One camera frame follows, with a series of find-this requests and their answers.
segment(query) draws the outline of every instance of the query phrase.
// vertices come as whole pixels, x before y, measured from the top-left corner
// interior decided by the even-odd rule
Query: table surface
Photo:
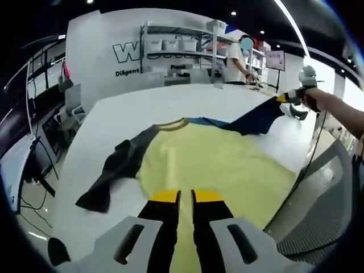
[[[147,196],[140,183],[123,179],[111,192],[107,214],[75,205],[99,177],[106,158],[124,139],[130,139],[156,123],[181,117],[208,117],[231,122],[252,110],[269,96],[246,86],[174,85],[106,98],[96,103],[86,117],[66,155],[56,189],[53,236],[62,240],[73,260],[93,250],[100,235],[123,220],[137,216]],[[305,121],[283,116],[267,135],[253,136],[258,147],[287,169],[299,174],[306,159],[316,115]]]
[[[19,188],[25,164],[31,152],[33,137],[28,134],[14,144],[1,158],[1,177],[10,207],[14,212],[18,210]]]

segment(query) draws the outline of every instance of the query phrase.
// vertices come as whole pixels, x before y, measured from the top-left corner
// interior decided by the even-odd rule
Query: wall sign
[[[285,70],[284,51],[267,51],[266,58],[266,68]]]

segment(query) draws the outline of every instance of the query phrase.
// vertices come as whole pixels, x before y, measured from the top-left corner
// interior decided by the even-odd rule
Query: person
[[[252,82],[255,77],[245,67],[245,58],[240,48],[244,38],[253,40],[247,35],[242,35],[239,41],[232,43],[227,49],[226,69],[224,73],[225,82]]]
[[[354,137],[357,139],[363,138],[364,112],[352,108],[338,97],[318,88],[308,89],[305,96],[314,98],[320,111],[327,111],[334,116]],[[303,98],[303,104],[308,106],[305,97]]]

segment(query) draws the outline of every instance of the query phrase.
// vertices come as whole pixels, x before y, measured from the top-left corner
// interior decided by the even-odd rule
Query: floor
[[[314,158],[325,151],[333,143],[333,141],[334,138],[327,131],[323,130],[320,141],[318,142],[318,146],[316,148]],[[58,175],[61,173],[65,155],[66,153],[63,153],[59,162],[55,164]],[[53,170],[47,175],[46,180],[56,190],[57,178]],[[38,208],[42,204],[45,193],[46,190],[41,185],[24,183],[22,189],[22,198],[25,200],[25,202],[31,204],[33,207]],[[27,206],[23,200],[21,201],[21,205]],[[49,261],[47,244],[49,237],[52,235],[52,205],[53,197],[47,194],[44,205],[37,211],[42,217],[45,218],[46,221],[48,221],[50,226],[31,208],[21,208],[20,215],[17,215],[18,221],[24,232],[27,234],[30,242],[47,261]]]

